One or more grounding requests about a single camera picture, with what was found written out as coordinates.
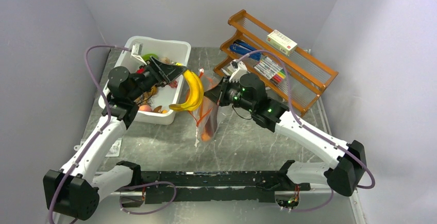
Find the red object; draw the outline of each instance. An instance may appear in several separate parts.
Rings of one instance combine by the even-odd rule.
[[[279,82],[278,82],[278,79],[276,79],[275,77],[272,77],[270,80],[273,81],[273,82],[275,82],[276,84],[279,83]]]
[[[280,83],[280,82],[282,81],[282,78],[279,77],[278,75],[275,75],[274,78],[276,79],[276,81],[277,81],[278,83]]]
[[[172,82],[169,84],[169,86],[170,86],[172,89],[177,88],[177,81],[172,81]]]

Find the banana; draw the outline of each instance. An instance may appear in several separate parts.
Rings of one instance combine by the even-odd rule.
[[[190,95],[185,103],[182,104],[171,104],[169,108],[181,112],[181,111],[194,111],[196,110],[203,101],[204,88],[200,81],[200,78],[190,70],[186,70],[183,73],[185,81],[187,81],[190,87]]]

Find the clear plastic bag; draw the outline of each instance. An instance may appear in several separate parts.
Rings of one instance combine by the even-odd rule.
[[[199,78],[204,87],[204,91],[210,90],[215,87],[219,80],[212,76],[206,76],[203,69],[199,71]],[[224,114],[225,107],[219,107],[213,103],[207,97],[203,97],[202,104],[194,111],[188,111],[196,121],[196,143],[199,141],[207,142],[214,138],[219,124],[224,120],[226,115]]]

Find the white box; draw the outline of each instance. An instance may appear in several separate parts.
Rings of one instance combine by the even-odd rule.
[[[287,56],[297,47],[296,42],[281,34],[278,30],[273,30],[273,32],[269,33],[266,40],[268,44]]]
[[[143,44],[141,55],[153,53],[158,57],[167,57],[173,62],[181,63],[185,66],[188,64],[188,58],[190,57],[191,45],[187,42],[183,41],[175,41],[175,40],[156,40],[149,37],[141,37],[134,36],[130,38],[125,47],[132,48],[135,42],[140,42]],[[119,59],[114,67],[124,66],[131,73],[134,73],[138,70],[142,63],[133,57],[131,57],[130,52],[124,51],[120,54]],[[162,106],[163,109],[168,110],[168,113],[153,113],[153,112],[143,112],[138,111],[135,121],[158,124],[158,125],[169,125],[175,119],[176,112],[169,109],[170,104],[178,103],[182,91],[182,87],[184,85],[185,80],[183,76],[179,76],[177,78],[178,87],[171,88],[170,86],[165,86],[163,88],[158,88],[158,93],[151,98],[153,102],[151,104],[152,109],[157,106]],[[107,87],[108,82],[106,82],[103,91],[105,95],[109,93],[109,89]],[[105,102],[102,97],[98,99],[98,105],[101,108],[105,107]]]

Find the wooden rack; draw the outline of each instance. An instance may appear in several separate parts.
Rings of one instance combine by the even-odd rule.
[[[267,34],[271,33],[273,29],[258,21],[247,13],[246,10],[241,10],[231,16],[228,20],[228,24],[235,27],[237,30],[235,34],[220,47],[228,57],[219,63],[214,68],[214,71],[220,76],[224,76],[222,68],[226,67],[232,60],[242,56],[229,49],[229,46],[237,39],[246,42],[256,49],[264,49],[273,52],[287,65],[286,70],[288,75],[294,78],[292,79],[291,86],[293,97],[292,105],[300,112],[301,116],[304,116],[305,113],[307,113],[311,106],[318,100],[318,98],[320,98],[326,88],[338,75],[338,72],[324,65],[299,47],[297,47],[290,56],[286,56],[277,49],[271,47],[265,42],[265,39],[267,38]],[[269,56],[269,58],[276,61],[276,63],[281,66],[276,58],[271,57],[271,55],[268,54],[265,55]],[[258,75],[267,87],[270,87],[282,98],[288,98],[287,84],[285,80],[281,85],[276,85],[254,69],[256,64],[254,60],[245,60],[245,64],[247,69]]]

